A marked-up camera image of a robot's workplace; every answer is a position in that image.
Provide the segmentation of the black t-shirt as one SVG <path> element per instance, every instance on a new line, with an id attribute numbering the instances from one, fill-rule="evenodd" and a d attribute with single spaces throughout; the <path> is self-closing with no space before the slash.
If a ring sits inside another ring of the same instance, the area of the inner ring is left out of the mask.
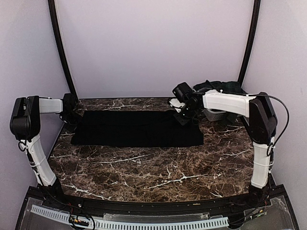
<path id="1" fill-rule="evenodd" d="M 72 145 L 112 147 L 192 147 L 204 144 L 199 126 L 181 125 L 174 110 L 85 111 Z"/>

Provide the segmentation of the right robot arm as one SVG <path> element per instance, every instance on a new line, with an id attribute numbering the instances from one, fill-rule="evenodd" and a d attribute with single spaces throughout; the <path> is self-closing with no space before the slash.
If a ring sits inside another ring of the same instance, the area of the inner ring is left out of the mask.
<path id="1" fill-rule="evenodd" d="M 177 111 L 176 119 L 182 125 L 190 121 L 197 110 L 204 109 L 225 111 L 244 117 L 254 149 L 251 185 L 259 189 L 266 186 L 274 162 L 273 151 L 278 123 L 267 94 L 233 94 L 212 89 L 193 92 L 187 100 L 176 96 L 168 103 Z"/>

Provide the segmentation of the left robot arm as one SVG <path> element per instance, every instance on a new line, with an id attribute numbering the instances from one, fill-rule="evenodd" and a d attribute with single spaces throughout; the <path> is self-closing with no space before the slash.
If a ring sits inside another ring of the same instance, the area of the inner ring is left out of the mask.
<path id="1" fill-rule="evenodd" d="M 41 145 L 41 115 L 58 114 L 66 129 L 73 133 L 82 119 L 82 116 L 75 112 L 77 104 L 77 98 L 71 93 L 64 94 L 63 99 L 36 95 L 17 98 L 15 101 L 10 130 L 18 141 L 20 151 L 26 153 L 30 167 L 41 186 L 53 186 L 57 180 Z"/>

